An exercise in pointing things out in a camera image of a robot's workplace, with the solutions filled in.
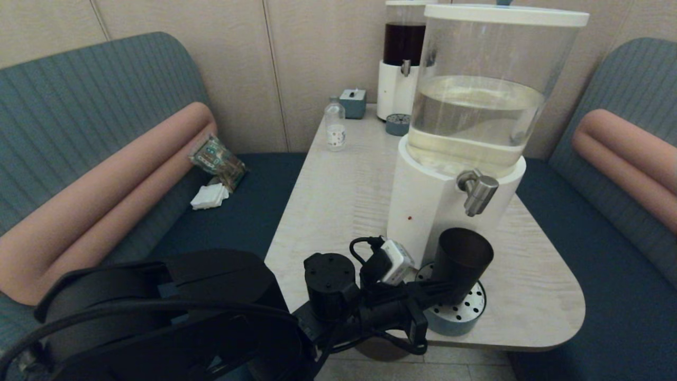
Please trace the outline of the dark brown plastic cup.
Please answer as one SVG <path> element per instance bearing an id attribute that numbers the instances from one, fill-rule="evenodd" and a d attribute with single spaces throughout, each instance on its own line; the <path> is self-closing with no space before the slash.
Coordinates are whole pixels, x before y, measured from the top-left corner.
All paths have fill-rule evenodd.
<path id="1" fill-rule="evenodd" d="M 460 304 L 494 258 L 488 239 L 465 228 L 447 229 L 438 237 L 431 279 L 452 284 L 445 301 Z"/>

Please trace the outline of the metal water dispenser tap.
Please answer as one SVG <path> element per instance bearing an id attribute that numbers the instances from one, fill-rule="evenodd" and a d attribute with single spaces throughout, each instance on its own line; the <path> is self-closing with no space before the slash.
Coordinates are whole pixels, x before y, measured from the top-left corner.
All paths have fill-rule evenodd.
<path id="1" fill-rule="evenodd" d="M 461 172 L 456 184 L 467 195 L 464 209 L 468 217 L 482 214 L 500 186 L 495 178 L 484 175 L 478 169 Z"/>

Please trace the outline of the large blue perforated drip tray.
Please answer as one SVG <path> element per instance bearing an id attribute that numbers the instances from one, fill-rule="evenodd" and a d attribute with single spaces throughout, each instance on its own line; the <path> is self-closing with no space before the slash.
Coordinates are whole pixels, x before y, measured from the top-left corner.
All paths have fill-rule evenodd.
<path id="1" fill-rule="evenodd" d="M 417 270 L 414 280 L 433 280 L 434 263 L 430 262 Z M 449 280 L 433 280 L 441 282 L 442 290 L 452 291 Z M 428 328 L 444 336 L 462 336 L 474 328 L 482 317 L 488 303 L 486 291 L 480 280 L 477 280 L 467 292 L 464 301 L 458 305 L 438 304 L 423 310 L 428 321 Z"/>

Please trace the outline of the clear water dispenser white base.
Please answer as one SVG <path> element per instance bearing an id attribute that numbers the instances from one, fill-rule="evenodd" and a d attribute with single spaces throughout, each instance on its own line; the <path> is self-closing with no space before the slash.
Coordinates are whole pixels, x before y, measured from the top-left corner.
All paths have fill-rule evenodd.
<path id="1" fill-rule="evenodd" d="M 428 19 L 409 132 L 397 146 L 387 237 L 416 268 L 450 228 L 495 229 L 526 172 L 525 147 L 579 32 L 585 28 Z M 468 217 L 459 174 L 499 188 Z"/>

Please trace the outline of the small blue drip tray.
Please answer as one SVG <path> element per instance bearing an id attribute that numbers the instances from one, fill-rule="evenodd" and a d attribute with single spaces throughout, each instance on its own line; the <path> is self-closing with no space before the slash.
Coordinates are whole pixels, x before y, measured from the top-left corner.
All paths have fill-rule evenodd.
<path id="1" fill-rule="evenodd" d="M 404 137 L 409 132 L 411 115 L 392 114 L 385 119 L 386 133 L 394 137 Z"/>

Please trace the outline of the teal bench sofa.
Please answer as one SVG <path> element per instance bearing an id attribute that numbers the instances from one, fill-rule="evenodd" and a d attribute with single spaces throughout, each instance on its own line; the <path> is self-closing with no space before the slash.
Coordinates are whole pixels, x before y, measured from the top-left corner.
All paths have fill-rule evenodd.
<path id="1" fill-rule="evenodd" d="M 0 70 L 0 236 L 193 102 L 204 103 L 211 110 L 195 62 L 177 39 L 164 32 L 66 51 Z M 245 222 L 258 211 L 281 208 L 282 202 L 268 205 L 257 198 L 252 209 L 237 215 L 230 226 L 206 220 L 187 227 L 190 236 L 186 241 L 211 243 L 210 248 L 182 254 L 169 249 L 164 256 L 155 256 L 157 244 L 171 234 L 171 226 L 207 179 L 206 171 L 193 164 L 111 253 L 89 268 L 213 249 L 241 251 L 225 248 L 229 237 L 271 241 L 264 227 L 247 227 Z M 200 231 L 217 225 L 220 230 L 213 238 L 200 237 Z M 20 304 L 0 293 L 0 356 L 40 326 L 34 318 L 37 304 Z"/>
<path id="2" fill-rule="evenodd" d="M 518 381 L 677 381 L 677 235 L 572 147 L 603 109 L 677 147 L 677 41 L 642 37 L 602 61 L 546 161 L 517 195 L 572 270 L 582 327 L 544 352 L 511 352 Z"/>

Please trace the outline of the clear plastic bottle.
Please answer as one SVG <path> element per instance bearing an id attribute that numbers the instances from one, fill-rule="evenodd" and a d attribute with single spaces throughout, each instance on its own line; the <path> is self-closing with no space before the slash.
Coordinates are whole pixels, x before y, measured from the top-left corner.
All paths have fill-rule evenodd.
<path id="1" fill-rule="evenodd" d="M 329 104 L 324 109 L 324 125 L 326 143 L 332 152 L 342 150 L 346 146 L 345 108 L 339 97 L 329 97 Z"/>

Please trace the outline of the blue-grey tissue box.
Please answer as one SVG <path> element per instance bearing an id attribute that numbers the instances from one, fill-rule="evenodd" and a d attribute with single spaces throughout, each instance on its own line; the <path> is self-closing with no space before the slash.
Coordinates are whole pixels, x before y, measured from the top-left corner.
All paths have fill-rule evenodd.
<path id="1" fill-rule="evenodd" d="M 346 119 L 363 119 L 366 112 L 366 90 L 344 89 L 339 97 L 341 106 L 345 109 Z"/>

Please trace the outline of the small dispenser with dark drink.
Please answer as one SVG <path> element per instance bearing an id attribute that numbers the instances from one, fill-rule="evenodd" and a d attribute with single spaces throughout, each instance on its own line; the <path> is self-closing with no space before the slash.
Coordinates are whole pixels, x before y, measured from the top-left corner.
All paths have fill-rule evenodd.
<path id="1" fill-rule="evenodd" d="M 438 0 L 387 0 L 385 38 L 379 62 L 377 116 L 410 115 L 426 32 L 425 7 Z M 408 77 L 400 73 L 404 59 L 411 60 Z"/>

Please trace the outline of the white paper napkins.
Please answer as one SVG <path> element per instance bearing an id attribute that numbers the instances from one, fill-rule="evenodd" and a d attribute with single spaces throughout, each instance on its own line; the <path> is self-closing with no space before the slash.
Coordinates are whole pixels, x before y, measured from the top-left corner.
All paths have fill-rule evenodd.
<path id="1" fill-rule="evenodd" d="M 221 183 L 202 186 L 190 205 L 193 210 L 205 210 L 220 207 L 223 200 L 230 197 L 230 191 Z"/>

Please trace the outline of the clear snack packet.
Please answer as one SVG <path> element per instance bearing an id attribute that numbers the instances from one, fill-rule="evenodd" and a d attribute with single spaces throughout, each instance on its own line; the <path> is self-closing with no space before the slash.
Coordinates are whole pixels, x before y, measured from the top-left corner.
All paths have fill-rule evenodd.
<path id="1" fill-rule="evenodd" d="M 200 137 L 188 158 L 195 166 L 215 176 L 229 193 L 234 193 L 248 171 L 245 163 L 225 147 L 214 133 Z"/>

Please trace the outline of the pink bolster cushion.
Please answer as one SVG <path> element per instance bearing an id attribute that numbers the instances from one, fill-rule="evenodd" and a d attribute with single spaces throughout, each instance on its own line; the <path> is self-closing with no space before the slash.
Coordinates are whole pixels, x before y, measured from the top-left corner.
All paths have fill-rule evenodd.
<path id="1" fill-rule="evenodd" d="M 677 147 L 603 109 L 583 116 L 571 145 L 677 235 Z"/>
<path id="2" fill-rule="evenodd" d="M 99 265 L 193 168 L 217 129 L 193 102 L 82 175 L 0 236 L 0 293 L 36 305 L 66 273 Z"/>

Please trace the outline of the white water dispenser lid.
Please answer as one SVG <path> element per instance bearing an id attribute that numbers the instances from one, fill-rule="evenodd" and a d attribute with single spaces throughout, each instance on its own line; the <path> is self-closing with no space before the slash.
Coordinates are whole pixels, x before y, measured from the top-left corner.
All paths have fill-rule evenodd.
<path id="1" fill-rule="evenodd" d="M 425 7 L 425 16 L 428 19 L 562 28 L 582 28 L 590 18 L 585 12 L 472 3 L 430 4 Z"/>

